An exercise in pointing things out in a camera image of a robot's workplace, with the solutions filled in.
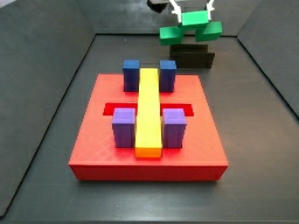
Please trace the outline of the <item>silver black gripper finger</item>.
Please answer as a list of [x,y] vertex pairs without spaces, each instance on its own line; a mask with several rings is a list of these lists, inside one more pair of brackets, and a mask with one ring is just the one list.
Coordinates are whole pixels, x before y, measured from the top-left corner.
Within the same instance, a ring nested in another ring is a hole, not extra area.
[[175,0],[169,0],[169,3],[172,5],[172,14],[176,15],[177,22],[180,23],[181,22],[181,7],[179,6]]

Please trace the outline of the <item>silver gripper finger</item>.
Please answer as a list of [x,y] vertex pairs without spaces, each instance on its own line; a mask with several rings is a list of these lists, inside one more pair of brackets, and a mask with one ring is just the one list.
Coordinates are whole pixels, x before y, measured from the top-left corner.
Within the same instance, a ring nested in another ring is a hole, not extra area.
[[208,20],[211,21],[211,13],[215,11],[213,7],[215,0],[207,0],[205,11],[208,12]]

